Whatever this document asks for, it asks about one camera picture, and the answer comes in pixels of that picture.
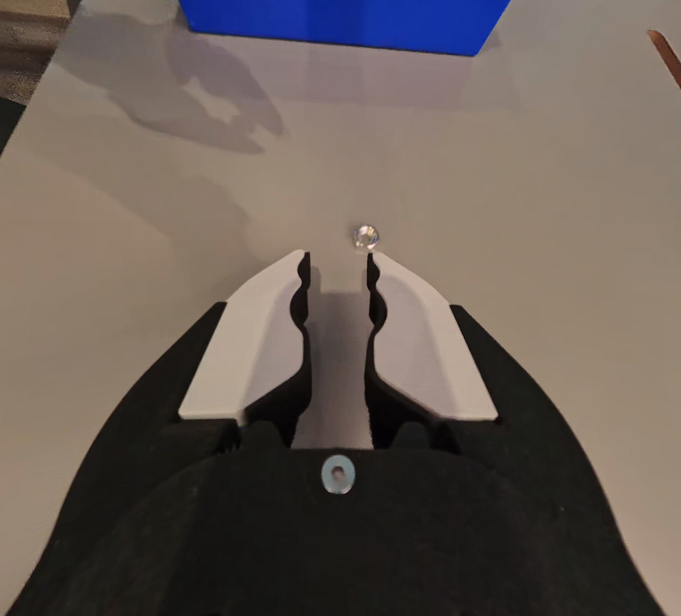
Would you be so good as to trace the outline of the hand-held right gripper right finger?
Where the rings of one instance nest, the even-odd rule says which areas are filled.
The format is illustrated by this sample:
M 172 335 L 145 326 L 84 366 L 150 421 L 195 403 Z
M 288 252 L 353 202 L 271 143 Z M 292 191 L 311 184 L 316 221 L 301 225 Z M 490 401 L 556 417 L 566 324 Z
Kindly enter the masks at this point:
M 372 446 L 390 447 L 407 423 L 431 439 L 450 421 L 494 423 L 498 410 L 447 299 L 384 253 L 368 256 L 366 283 Z

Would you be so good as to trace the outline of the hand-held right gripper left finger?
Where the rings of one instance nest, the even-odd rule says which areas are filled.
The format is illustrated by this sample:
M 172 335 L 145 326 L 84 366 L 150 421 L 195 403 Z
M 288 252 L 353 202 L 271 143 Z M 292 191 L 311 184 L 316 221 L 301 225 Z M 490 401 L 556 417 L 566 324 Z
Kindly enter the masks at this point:
M 297 249 L 229 297 L 178 409 L 182 420 L 270 422 L 292 445 L 312 398 L 310 285 L 311 255 Z

